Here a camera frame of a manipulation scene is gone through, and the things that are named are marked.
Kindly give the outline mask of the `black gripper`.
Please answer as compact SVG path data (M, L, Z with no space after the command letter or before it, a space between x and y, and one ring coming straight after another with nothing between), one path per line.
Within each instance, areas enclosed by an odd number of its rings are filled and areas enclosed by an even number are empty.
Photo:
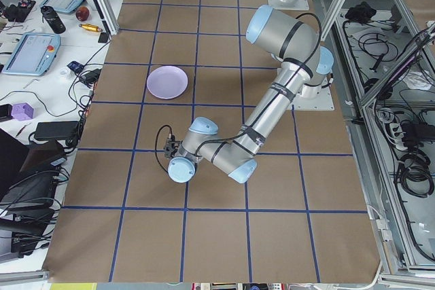
M165 158L174 158L181 143L182 141L177 141L174 138L167 138L163 147Z

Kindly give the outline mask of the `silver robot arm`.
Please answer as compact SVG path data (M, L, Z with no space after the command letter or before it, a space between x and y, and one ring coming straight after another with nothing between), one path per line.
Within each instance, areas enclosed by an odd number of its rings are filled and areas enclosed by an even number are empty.
M321 46L321 31L269 5L256 10L245 36L248 42L280 58L281 69L237 135L219 137L218 125L205 117L192 122L167 168L177 183L191 180L202 160L237 183L246 183L257 167L255 155L294 98L314 98L332 70L334 57Z

